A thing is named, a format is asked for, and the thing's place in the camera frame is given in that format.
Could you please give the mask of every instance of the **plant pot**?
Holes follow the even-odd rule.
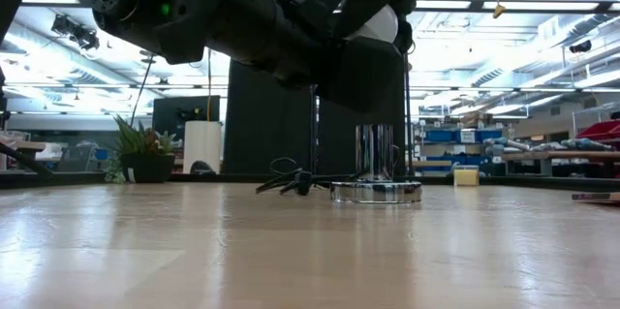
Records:
[[[123,175],[132,183],[164,183],[172,174],[173,155],[123,154],[120,156]]]

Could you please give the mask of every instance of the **metal base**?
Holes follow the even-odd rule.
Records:
[[[412,203],[420,202],[419,182],[333,182],[331,199],[336,202]]]

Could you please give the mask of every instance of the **yellow container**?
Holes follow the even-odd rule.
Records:
[[[454,168],[454,186],[480,185],[480,168],[477,166],[457,166]]]

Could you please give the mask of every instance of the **black cable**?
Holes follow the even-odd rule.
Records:
[[[64,35],[60,35],[58,37],[54,37],[54,38],[49,38],[49,42],[45,43],[43,46],[37,48],[34,52],[38,52],[41,51],[42,49],[48,47],[50,44],[57,42],[60,38],[65,38]],[[32,52],[26,53],[26,56],[30,56],[32,54]]]
[[[277,170],[274,166],[275,166],[277,163],[280,163],[280,162],[288,162],[288,163],[291,163],[291,164],[293,164],[294,169],[292,169],[292,170],[288,170],[288,171],[286,171],[286,172],[283,172],[283,171]],[[289,173],[289,172],[291,172],[291,171],[293,171],[293,170],[297,170],[297,169],[299,169],[299,165],[297,164],[297,161],[295,161],[295,160],[293,160],[293,159],[291,159],[291,158],[289,158],[289,157],[282,157],[282,158],[278,158],[278,159],[276,159],[276,160],[272,161],[272,162],[271,162],[271,164],[269,164],[269,170],[270,170],[270,171],[271,171],[271,173],[273,173],[273,174],[287,174],[287,173]]]
[[[136,104],[134,105],[134,111],[132,111],[132,121],[129,123],[130,126],[134,126],[134,118],[136,117],[136,109],[138,109],[138,103],[140,102],[140,96],[142,95],[142,90],[144,90],[144,85],[146,84],[148,73],[151,71],[151,66],[153,65],[153,58],[154,56],[151,54],[151,58],[148,61],[148,67],[146,67],[146,73],[144,74],[144,80],[142,81],[142,86],[139,88],[138,98],[136,99]]]
[[[412,48],[412,49],[411,49],[411,51],[407,51],[407,54],[408,54],[408,55],[410,55],[410,54],[412,54],[412,53],[416,52],[416,48],[417,48],[417,47],[418,47],[418,46],[416,45],[416,41],[411,41],[411,48]]]

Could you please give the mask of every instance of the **potted plant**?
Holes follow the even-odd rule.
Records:
[[[119,137],[116,151],[125,180],[132,183],[164,183],[170,177],[174,166],[172,141],[174,135],[168,132],[157,134],[153,129],[134,129],[120,116],[114,118]]]

